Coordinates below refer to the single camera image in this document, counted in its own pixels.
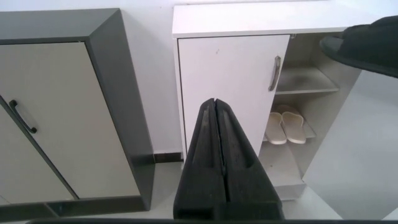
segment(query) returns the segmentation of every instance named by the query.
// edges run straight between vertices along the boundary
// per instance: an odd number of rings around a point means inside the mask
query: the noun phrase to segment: silver handle
[[[280,56],[276,56],[274,63],[274,74],[272,75],[272,81],[271,85],[268,88],[268,91],[274,91],[276,83],[278,82],[280,76],[279,70],[280,70]]]

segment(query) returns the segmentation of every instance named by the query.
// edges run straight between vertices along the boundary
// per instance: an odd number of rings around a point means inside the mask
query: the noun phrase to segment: cabinet top
[[[84,41],[119,9],[0,12],[0,44]]]
[[[335,1],[175,6],[173,38],[341,32],[379,18]]]

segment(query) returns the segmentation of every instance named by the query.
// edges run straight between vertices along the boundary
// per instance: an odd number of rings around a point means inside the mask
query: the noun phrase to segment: cabinet handle
[[[279,75],[280,75],[280,56],[275,57],[275,63],[274,63],[274,74],[272,75],[272,81],[271,85],[268,88],[268,91],[273,91],[276,87],[276,83],[279,80]]]
[[[10,109],[11,109],[11,111],[15,114],[15,116],[16,116],[17,119],[18,119],[18,121],[21,122],[21,124],[22,124],[30,133],[32,133],[32,134],[36,133],[36,132],[37,132],[37,128],[30,128],[29,125],[27,125],[27,123],[22,119],[22,117],[21,117],[20,114],[18,113],[18,110],[17,110],[17,108],[16,108],[16,107],[18,106],[17,101],[16,101],[16,100],[11,100],[11,101],[9,102],[9,104],[10,104]]]

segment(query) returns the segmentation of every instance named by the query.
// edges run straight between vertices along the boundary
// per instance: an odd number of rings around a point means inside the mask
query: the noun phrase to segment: slipper
[[[282,126],[282,115],[280,113],[271,112],[266,128],[266,138],[271,144],[285,144],[287,142],[286,135]]]
[[[303,129],[303,116],[296,109],[287,105],[279,105],[277,111],[282,114],[281,125],[287,140],[296,144],[304,144],[307,138]]]

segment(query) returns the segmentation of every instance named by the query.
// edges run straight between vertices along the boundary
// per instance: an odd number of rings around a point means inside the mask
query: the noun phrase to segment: black handle
[[[9,102],[10,104],[10,109],[12,110],[12,112],[15,114],[15,116],[17,117],[18,121],[21,122],[21,124],[32,134],[37,132],[37,128],[30,128],[29,125],[27,125],[27,123],[22,119],[22,117],[20,116],[20,114],[18,113],[17,110],[17,101],[16,100],[11,100]]]

